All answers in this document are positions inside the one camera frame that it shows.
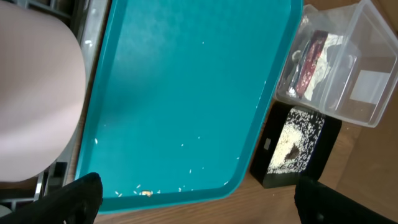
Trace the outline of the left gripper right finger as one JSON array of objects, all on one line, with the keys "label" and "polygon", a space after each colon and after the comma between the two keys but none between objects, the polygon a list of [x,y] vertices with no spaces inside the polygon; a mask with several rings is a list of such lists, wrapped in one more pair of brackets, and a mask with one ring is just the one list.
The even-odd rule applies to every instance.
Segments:
[{"label": "left gripper right finger", "polygon": [[294,200],[302,224],[397,224],[308,177],[298,181]]}]

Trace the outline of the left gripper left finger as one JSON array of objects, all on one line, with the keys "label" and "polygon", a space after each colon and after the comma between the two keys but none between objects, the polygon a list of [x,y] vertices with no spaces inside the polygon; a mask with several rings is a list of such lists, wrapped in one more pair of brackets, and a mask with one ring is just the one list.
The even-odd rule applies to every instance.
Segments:
[{"label": "left gripper left finger", "polygon": [[1,217],[1,224],[93,224],[103,203],[103,185],[96,172],[80,177],[15,212]]}]

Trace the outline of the white tissue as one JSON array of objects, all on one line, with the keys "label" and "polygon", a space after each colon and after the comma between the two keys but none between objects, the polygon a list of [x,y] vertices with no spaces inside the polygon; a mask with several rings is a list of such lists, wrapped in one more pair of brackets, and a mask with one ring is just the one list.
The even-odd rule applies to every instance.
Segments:
[{"label": "white tissue", "polygon": [[321,52],[320,58],[317,61],[315,73],[310,81],[310,84],[305,91],[303,98],[312,101],[315,97],[315,89],[321,83],[331,70],[332,55],[334,51],[342,44],[343,37],[336,34],[328,34],[324,48]]}]

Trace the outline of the red snack wrapper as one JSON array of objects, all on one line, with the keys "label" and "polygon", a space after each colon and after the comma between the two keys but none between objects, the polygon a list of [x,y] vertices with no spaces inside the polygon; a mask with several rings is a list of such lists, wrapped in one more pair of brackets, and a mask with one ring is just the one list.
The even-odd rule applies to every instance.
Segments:
[{"label": "red snack wrapper", "polygon": [[294,82],[294,90],[298,98],[303,97],[310,84],[328,34],[324,30],[315,30],[304,48],[303,57],[299,63],[301,67],[298,78]]}]

